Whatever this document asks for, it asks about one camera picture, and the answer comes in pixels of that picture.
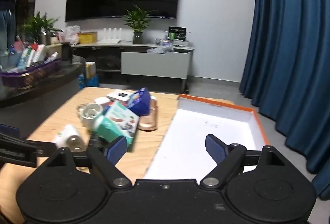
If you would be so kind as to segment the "black wall charger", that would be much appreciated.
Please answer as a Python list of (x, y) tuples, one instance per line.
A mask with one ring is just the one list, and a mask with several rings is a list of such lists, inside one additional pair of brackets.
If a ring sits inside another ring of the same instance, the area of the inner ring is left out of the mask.
[(108, 142), (101, 136), (91, 133), (90, 139), (88, 142), (88, 147), (95, 147), (97, 148), (100, 152), (104, 152), (104, 150), (107, 148)]

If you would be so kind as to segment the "teal bandage box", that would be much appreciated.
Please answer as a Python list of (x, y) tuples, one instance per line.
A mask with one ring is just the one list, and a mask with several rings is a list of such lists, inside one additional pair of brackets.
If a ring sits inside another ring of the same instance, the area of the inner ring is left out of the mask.
[(119, 136), (125, 137), (127, 150), (131, 152), (139, 120), (140, 117), (129, 108), (115, 101), (105, 115), (101, 115), (94, 122), (93, 131), (107, 142), (112, 142)]

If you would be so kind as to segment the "rose gold cream tube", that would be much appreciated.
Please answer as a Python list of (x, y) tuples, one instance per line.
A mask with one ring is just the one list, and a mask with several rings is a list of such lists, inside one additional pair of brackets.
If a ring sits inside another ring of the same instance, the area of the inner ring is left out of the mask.
[(148, 116), (141, 116), (138, 129), (142, 131), (155, 131), (158, 126), (158, 102), (156, 97), (151, 96), (150, 112)]

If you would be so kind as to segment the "white plug-in mosquito repeller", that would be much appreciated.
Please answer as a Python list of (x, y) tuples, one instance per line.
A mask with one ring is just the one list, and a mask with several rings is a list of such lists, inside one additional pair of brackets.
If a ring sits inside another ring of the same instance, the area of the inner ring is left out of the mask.
[(103, 110), (102, 105), (97, 103), (79, 105), (77, 113), (83, 127), (93, 130), (94, 122), (102, 115)]

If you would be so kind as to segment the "blue floss pick box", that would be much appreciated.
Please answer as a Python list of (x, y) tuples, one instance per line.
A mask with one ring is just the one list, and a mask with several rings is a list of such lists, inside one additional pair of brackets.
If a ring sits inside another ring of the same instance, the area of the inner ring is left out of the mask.
[(148, 116), (150, 112), (151, 95), (147, 88), (143, 87), (133, 93), (127, 101), (126, 107), (137, 116)]

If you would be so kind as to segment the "white cube charger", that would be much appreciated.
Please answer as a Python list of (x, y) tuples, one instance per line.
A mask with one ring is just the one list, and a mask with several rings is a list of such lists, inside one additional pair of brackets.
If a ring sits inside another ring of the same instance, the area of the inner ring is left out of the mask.
[(94, 99), (94, 102), (96, 104), (99, 104), (100, 106), (102, 106), (104, 110), (106, 108), (108, 108), (109, 106), (111, 106), (111, 104), (112, 104), (112, 101), (108, 97), (96, 98), (96, 99)]

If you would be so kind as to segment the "white charger retail box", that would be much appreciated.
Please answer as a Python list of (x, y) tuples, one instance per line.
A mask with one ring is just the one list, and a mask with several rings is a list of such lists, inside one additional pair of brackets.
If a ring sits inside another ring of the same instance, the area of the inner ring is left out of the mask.
[(111, 101), (118, 100), (119, 102), (121, 102), (123, 104), (127, 104), (131, 95), (132, 95), (132, 93), (130, 93), (130, 92), (116, 89), (116, 90), (106, 94), (106, 97)]

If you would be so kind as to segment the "dark glass side table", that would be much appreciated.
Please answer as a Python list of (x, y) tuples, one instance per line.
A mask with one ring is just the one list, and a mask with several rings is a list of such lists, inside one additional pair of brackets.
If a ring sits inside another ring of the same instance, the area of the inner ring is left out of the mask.
[(49, 116), (79, 92), (78, 77), (85, 72), (86, 60), (74, 56), (61, 70), (26, 89), (1, 85), (1, 125), (19, 138), (29, 137)]

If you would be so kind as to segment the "purple storage basket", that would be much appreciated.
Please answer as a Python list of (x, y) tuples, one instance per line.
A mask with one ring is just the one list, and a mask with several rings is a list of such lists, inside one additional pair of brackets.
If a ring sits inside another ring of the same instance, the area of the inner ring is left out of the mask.
[(28, 88), (61, 70), (61, 59), (30, 67), (23, 72), (1, 72), (3, 85), (10, 88)]

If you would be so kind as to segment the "blue plastic bag on floor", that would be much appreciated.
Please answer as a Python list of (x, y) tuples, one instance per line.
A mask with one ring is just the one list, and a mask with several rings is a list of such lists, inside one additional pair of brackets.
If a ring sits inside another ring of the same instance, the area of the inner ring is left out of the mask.
[(78, 81), (79, 81), (79, 89), (83, 89), (85, 87), (99, 87), (100, 86), (97, 74), (95, 74), (91, 78), (86, 78), (86, 79), (84, 78), (83, 74), (80, 74), (78, 76)]

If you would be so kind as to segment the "clear plastic bags on cabinet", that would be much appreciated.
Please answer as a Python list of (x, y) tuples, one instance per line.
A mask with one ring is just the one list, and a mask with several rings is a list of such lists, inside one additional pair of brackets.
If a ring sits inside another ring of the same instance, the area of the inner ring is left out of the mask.
[(166, 54), (168, 52), (173, 52), (173, 42), (168, 39), (156, 39), (156, 47), (150, 48), (147, 50), (147, 53), (149, 54)]

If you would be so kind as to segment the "yellow cardboard box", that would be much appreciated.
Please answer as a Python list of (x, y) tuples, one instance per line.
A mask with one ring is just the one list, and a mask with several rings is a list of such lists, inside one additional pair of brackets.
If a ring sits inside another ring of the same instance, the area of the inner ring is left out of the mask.
[(92, 32), (81, 32), (79, 34), (80, 44), (93, 44), (97, 42), (97, 31)]

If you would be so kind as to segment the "green plant on side table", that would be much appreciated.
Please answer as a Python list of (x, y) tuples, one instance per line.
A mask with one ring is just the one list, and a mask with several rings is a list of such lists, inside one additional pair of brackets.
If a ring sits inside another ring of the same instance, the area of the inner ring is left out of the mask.
[(26, 37), (31, 38), (37, 44), (43, 44), (42, 35), (47, 35), (51, 32), (61, 32), (61, 29), (54, 27), (55, 23), (59, 21), (59, 17), (48, 18), (47, 13), (41, 15), (38, 11), (36, 15), (30, 17), (23, 25), (22, 32)]

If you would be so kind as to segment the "white plastic bag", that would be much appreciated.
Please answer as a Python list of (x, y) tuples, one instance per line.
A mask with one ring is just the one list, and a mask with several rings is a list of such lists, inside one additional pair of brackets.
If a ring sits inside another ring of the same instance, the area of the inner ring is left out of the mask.
[(80, 26), (67, 26), (63, 31), (58, 32), (60, 42), (68, 42), (71, 45), (79, 44)]

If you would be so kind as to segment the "potted green plant on cabinet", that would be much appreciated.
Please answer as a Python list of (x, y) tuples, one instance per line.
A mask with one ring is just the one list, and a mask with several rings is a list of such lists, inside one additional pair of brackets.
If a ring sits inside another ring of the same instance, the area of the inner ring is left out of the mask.
[(151, 14), (157, 10), (147, 10), (140, 8), (133, 3), (133, 9), (126, 10), (127, 14), (125, 17), (125, 26), (130, 27), (133, 30), (133, 44), (143, 43), (143, 31), (149, 27), (152, 19)]

